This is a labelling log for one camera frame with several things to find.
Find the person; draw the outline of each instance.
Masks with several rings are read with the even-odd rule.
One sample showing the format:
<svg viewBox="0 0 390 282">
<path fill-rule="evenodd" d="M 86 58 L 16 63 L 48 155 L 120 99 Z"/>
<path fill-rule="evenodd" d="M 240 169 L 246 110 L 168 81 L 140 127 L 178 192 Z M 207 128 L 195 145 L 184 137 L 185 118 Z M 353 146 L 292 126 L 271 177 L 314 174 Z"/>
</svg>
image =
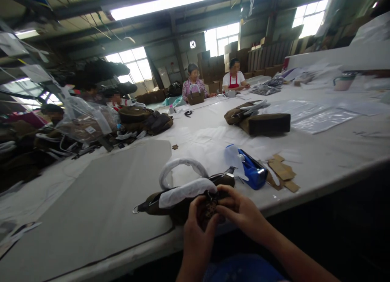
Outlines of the person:
<svg viewBox="0 0 390 282">
<path fill-rule="evenodd" d="M 122 98 L 121 93 L 115 88 L 105 90 L 103 96 L 107 100 L 107 105 L 116 111 L 119 111 L 122 106 L 130 106 L 132 103 L 131 100 Z"/>
<path fill-rule="evenodd" d="M 95 84 L 86 84 L 81 93 L 81 98 L 88 102 L 106 105 L 105 98 L 98 92 L 98 87 Z"/>
<path fill-rule="evenodd" d="M 240 72 L 240 61 L 236 58 L 230 61 L 230 72 L 223 77 L 222 89 L 227 90 L 243 90 L 251 85 L 245 81 L 244 75 Z"/>
<path fill-rule="evenodd" d="M 205 98 L 210 98 L 210 97 L 214 97 L 214 96 L 217 96 L 216 93 L 211 93 L 211 94 L 208 94 L 206 89 L 204 88 L 204 83 L 199 80 L 198 78 L 198 66 L 194 63 L 190 63 L 188 65 L 188 68 L 187 68 L 187 72 L 188 72 L 188 80 L 184 82 L 183 84 L 183 99 L 188 103 L 188 95 L 192 92 L 198 92 L 198 89 L 196 87 L 193 87 L 191 90 L 190 90 L 190 87 L 192 85 L 197 85 L 199 87 L 199 91 L 200 92 L 204 92 L 204 97 Z"/>
<path fill-rule="evenodd" d="M 45 104 L 41 107 L 41 112 L 47 115 L 53 126 L 56 126 L 64 118 L 64 110 L 55 104 Z"/>
<path fill-rule="evenodd" d="M 184 250 L 182 265 L 176 282 L 199 281 L 283 281 L 286 280 L 268 262 L 257 256 L 229 259 L 209 273 L 208 263 L 214 243 L 215 230 L 221 216 L 237 225 L 250 239 L 267 248 L 282 264 L 288 275 L 296 282 L 339 281 L 278 232 L 260 213 L 256 205 L 231 186 L 219 185 L 218 191 L 230 197 L 219 201 L 217 214 L 203 231 L 197 220 L 197 208 L 205 200 L 198 196 L 190 204 L 187 222 L 184 225 Z"/>
</svg>

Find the cup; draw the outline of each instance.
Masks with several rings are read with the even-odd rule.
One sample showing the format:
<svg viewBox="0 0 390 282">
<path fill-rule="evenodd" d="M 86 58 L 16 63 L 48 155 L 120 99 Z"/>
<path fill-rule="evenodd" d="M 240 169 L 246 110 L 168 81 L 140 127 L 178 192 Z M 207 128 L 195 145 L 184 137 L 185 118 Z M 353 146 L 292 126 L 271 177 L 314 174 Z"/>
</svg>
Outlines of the cup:
<svg viewBox="0 0 390 282">
<path fill-rule="evenodd" d="M 335 91 L 348 90 L 356 76 L 341 76 L 333 79 L 333 86 Z"/>
</svg>

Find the window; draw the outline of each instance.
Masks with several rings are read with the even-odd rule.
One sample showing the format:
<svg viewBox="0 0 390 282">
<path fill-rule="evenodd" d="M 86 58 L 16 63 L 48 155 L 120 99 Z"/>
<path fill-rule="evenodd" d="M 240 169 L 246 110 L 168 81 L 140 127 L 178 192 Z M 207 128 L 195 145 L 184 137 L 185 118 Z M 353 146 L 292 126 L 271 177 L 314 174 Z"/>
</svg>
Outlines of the window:
<svg viewBox="0 0 390 282">
<path fill-rule="evenodd" d="M 303 24 L 301 36 L 315 35 L 320 28 L 329 0 L 314 2 L 297 8 L 292 27 Z"/>
<path fill-rule="evenodd" d="M 210 56 L 220 56 L 225 54 L 225 46 L 238 41 L 240 23 L 234 23 L 210 29 L 204 32 L 206 50 L 210 51 Z"/>
<path fill-rule="evenodd" d="M 130 74 L 118 77 L 121 83 L 140 83 L 152 79 L 152 71 L 143 47 L 110 54 L 106 59 L 113 63 L 124 63 L 130 69 Z"/>
<path fill-rule="evenodd" d="M 23 78 L 17 81 L 13 81 L 7 84 L 4 84 L 1 86 L 1 89 L 10 91 L 17 94 L 22 95 L 29 95 L 29 96 L 35 96 L 38 97 L 43 88 L 37 84 L 31 81 L 30 78 Z M 23 99 L 16 96 L 12 96 L 13 99 L 15 99 L 19 103 L 24 103 L 22 106 L 27 109 L 28 111 L 31 111 L 33 109 L 37 109 L 41 106 L 41 103 L 37 100 L 33 99 Z M 57 104 L 60 105 L 62 102 L 55 96 L 54 94 L 51 94 L 49 92 L 44 93 L 41 98 L 46 99 L 47 103 L 51 104 Z"/>
</svg>

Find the bag handle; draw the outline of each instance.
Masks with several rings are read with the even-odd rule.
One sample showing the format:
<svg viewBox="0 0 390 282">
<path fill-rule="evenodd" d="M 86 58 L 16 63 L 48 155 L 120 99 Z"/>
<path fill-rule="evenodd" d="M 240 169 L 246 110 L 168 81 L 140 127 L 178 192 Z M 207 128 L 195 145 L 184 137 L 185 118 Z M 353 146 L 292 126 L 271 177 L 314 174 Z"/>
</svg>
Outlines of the bag handle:
<svg viewBox="0 0 390 282">
<path fill-rule="evenodd" d="M 192 92 L 192 88 L 193 88 L 193 87 L 197 87 L 197 88 L 198 88 L 198 92 L 200 93 L 200 89 L 199 89 L 198 84 L 192 84 L 192 85 L 190 86 L 190 92 Z"/>
<path fill-rule="evenodd" d="M 203 165 L 199 161 L 196 161 L 195 159 L 189 158 L 189 157 L 174 159 L 172 161 L 167 162 L 164 165 L 164 167 L 160 173 L 160 177 L 158 178 L 159 183 L 160 183 L 160 187 L 162 190 L 168 190 L 168 189 L 172 188 L 172 186 L 167 181 L 167 176 L 168 176 L 169 172 L 172 171 L 173 168 L 175 168 L 176 166 L 179 166 L 181 164 L 191 166 L 192 169 L 197 174 L 199 174 L 201 177 L 208 178 L 208 173 L 207 173 L 206 169 L 203 167 Z"/>
</svg>

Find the ceiling light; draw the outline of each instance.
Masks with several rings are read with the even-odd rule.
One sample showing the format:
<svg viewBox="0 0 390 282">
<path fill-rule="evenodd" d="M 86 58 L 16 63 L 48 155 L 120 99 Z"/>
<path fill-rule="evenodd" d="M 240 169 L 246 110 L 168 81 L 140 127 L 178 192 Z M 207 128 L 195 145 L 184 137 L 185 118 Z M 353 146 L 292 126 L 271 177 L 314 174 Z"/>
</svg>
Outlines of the ceiling light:
<svg viewBox="0 0 390 282">
<path fill-rule="evenodd" d="M 19 39 L 26 39 L 26 38 L 38 36 L 39 33 L 38 33 L 35 29 L 32 29 L 32 30 L 26 30 L 26 31 L 15 32 L 15 35 L 16 35 Z"/>
<path fill-rule="evenodd" d="M 152 2 L 146 2 L 142 4 L 111 10 L 111 16 L 116 21 L 118 21 L 202 1 L 205 0 L 155 0 Z"/>
</svg>

